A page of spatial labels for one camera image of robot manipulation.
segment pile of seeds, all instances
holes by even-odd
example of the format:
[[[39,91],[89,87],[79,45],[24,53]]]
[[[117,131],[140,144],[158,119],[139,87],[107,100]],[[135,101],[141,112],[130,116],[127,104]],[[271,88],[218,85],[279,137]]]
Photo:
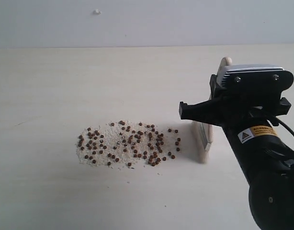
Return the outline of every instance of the pile of seeds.
[[[175,159],[181,151],[178,130],[169,127],[159,132],[153,124],[112,122],[100,127],[85,129],[77,143],[77,155],[81,163],[93,166],[124,164],[128,167],[144,160],[156,166]]]

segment yellow warning sticker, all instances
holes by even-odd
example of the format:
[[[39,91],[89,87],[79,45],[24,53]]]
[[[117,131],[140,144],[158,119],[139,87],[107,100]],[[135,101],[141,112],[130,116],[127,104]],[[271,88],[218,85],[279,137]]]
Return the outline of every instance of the yellow warning sticker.
[[[237,136],[241,143],[245,143],[246,141],[253,139],[258,136],[263,135],[272,135],[277,136],[275,130],[273,130],[272,127],[269,126],[253,126],[250,128],[246,128],[242,132],[240,132]]]

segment screw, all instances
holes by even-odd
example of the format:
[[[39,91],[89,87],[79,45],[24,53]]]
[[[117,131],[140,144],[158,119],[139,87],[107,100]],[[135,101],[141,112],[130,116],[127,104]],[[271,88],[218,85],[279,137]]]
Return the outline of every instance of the screw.
[[[234,78],[234,81],[237,82],[237,83],[239,83],[241,81],[241,78],[240,77],[235,77]]]
[[[277,74],[274,74],[272,77],[275,81],[279,80],[279,76]]]

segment table surface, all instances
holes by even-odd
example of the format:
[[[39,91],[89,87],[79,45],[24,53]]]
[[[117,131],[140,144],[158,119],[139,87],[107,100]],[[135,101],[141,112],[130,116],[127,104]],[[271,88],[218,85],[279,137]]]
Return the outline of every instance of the table surface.
[[[221,128],[198,164],[178,113],[208,99],[224,56],[294,74],[294,45],[0,50],[0,230],[257,230]],[[294,84],[283,96],[294,129]],[[120,119],[179,127],[182,154],[135,170],[79,164],[77,135]]]

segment white wall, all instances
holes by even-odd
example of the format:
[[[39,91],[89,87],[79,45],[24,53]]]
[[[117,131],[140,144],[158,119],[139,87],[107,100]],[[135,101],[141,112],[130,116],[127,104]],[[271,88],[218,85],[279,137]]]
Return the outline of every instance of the white wall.
[[[294,0],[0,0],[0,48],[257,43],[294,43]]]

